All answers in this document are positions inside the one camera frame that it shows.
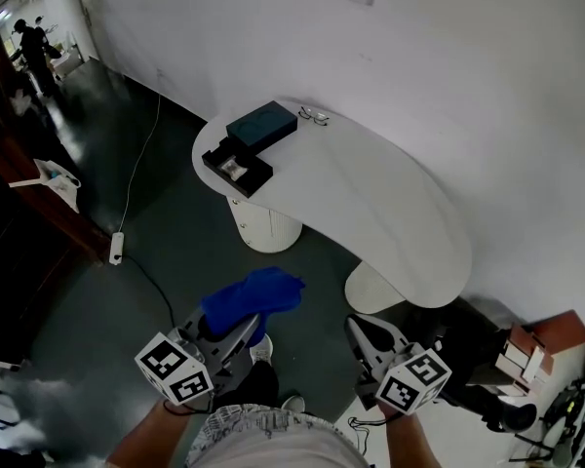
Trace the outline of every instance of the black cable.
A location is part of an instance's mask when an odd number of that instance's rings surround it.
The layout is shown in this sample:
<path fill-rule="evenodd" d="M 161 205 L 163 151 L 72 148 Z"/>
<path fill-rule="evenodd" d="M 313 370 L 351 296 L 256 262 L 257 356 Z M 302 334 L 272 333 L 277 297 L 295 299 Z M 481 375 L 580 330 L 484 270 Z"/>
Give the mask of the black cable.
<path fill-rule="evenodd" d="M 145 276 L 145 279 L 147 279 L 147 281 L 149 281 L 152 284 L 152 286 L 154 288 L 156 288 L 156 290 L 158 290 L 158 293 L 161 295 L 161 297 L 165 301 L 165 304 L 167 305 L 167 308 L 169 309 L 169 318 L 172 321 L 172 329 L 175 328 L 176 327 L 176 317 L 174 316 L 174 309 L 172 308 L 172 305 L 167 300 L 167 297 L 165 296 L 165 293 L 163 292 L 162 288 L 160 286 L 158 286 L 158 283 L 156 283 L 156 281 L 154 281 L 150 277 L 150 275 L 147 274 L 147 272 L 145 271 L 143 266 L 140 263 L 138 263 L 134 258 L 132 258 L 131 256 L 129 256 L 127 254 L 124 254 L 124 258 L 131 260 L 138 267 L 138 269 L 143 273 L 143 276 Z"/>
<path fill-rule="evenodd" d="M 348 419 L 347 423 L 353 429 L 353 431 L 355 432 L 355 436 L 358 439 L 358 450 L 360 450 L 360 437 L 358 434 L 360 434 L 360 433 L 365 434 L 364 449 L 362 450 L 362 456 L 367 454 L 367 449 L 369 448 L 369 435 L 371 434 L 371 429 L 369 429 L 367 427 L 387 425 L 391 421 L 394 421 L 395 419 L 399 419 L 400 417 L 403 417 L 403 416 L 404 416 L 403 414 L 401 414 L 400 412 L 397 412 L 397 413 L 393 414 L 392 416 L 390 416 L 389 418 L 377 419 L 377 420 L 372 420 L 372 421 L 360 421 L 356 416 L 351 416 Z"/>

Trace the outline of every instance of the eyeglasses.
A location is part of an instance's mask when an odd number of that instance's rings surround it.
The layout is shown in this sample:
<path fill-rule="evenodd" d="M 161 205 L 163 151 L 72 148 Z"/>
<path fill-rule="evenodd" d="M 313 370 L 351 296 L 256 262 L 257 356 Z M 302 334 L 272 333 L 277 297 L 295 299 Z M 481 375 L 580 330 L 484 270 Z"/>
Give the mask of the eyeglasses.
<path fill-rule="evenodd" d="M 327 116 L 326 114 L 314 111 L 309 107 L 303 106 L 301 106 L 301 110 L 299 111 L 298 114 L 304 120 L 309 120 L 310 118 L 312 118 L 314 120 L 314 123 L 316 123 L 317 125 L 321 125 L 321 127 L 326 127 L 328 125 L 328 120 L 330 119 L 330 117 Z"/>

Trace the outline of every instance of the white wall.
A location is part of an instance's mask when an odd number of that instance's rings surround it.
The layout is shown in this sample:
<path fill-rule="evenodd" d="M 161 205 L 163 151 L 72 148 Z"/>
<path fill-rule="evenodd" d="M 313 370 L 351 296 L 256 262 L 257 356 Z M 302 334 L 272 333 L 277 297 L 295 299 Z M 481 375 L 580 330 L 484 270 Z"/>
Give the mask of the white wall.
<path fill-rule="evenodd" d="M 461 212 L 468 294 L 585 320 L 585 0 L 101 2 L 129 76 L 206 118 L 289 96 L 374 129 Z"/>
<path fill-rule="evenodd" d="M 44 0 L 48 12 L 58 24 L 57 36 L 61 42 L 68 40 L 71 35 L 71 42 L 74 40 L 80 48 L 84 60 L 98 56 L 96 47 L 91 39 L 89 28 L 85 23 L 82 14 L 80 0 Z"/>
<path fill-rule="evenodd" d="M 80 7 L 80 0 L 35 0 L 19 7 L 9 19 L 0 23 L 0 34 L 3 39 L 12 38 L 16 48 L 20 45 L 21 35 L 11 35 L 13 26 L 19 19 L 25 20 L 29 26 L 35 26 L 35 19 L 43 16 L 42 26 L 48 29 L 53 24 L 58 27 L 50 34 L 48 40 L 51 44 L 61 42 L 73 43 L 80 47 L 84 60 L 90 56 L 96 57 L 96 48 L 91 40 L 91 34 L 85 23 Z"/>

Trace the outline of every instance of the forearm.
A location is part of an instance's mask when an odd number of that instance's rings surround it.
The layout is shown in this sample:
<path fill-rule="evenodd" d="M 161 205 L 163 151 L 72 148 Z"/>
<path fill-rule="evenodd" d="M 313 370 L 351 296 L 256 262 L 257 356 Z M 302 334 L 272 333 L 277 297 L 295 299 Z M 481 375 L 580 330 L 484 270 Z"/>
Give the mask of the forearm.
<path fill-rule="evenodd" d="M 386 425 L 391 468 L 441 468 L 416 415 Z"/>
<path fill-rule="evenodd" d="M 190 417 L 171 414 L 159 401 L 108 457 L 108 462 L 119 468 L 166 468 Z"/>

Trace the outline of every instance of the white shoe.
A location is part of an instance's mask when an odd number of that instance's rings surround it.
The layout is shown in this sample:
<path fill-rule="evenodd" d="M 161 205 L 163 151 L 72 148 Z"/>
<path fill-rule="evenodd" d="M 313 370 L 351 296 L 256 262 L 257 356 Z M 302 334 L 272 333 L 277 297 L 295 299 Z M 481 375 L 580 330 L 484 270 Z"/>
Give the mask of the white shoe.
<path fill-rule="evenodd" d="M 284 401 L 282 409 L 292 412 L 305 412 L 305 399 L 300 395 L 293 395 Z"/>
<path fill-rule="evenodd" d="M 255 364 L 258 361 L 264 361 L 271 364 L 271 356 L 273 355 L 273 342 L 269 338 L 268 334 L 264 335 L 264 338 L 258 343 L 258 345 L 250 348 L 250 355 L 252 361 Z"/>

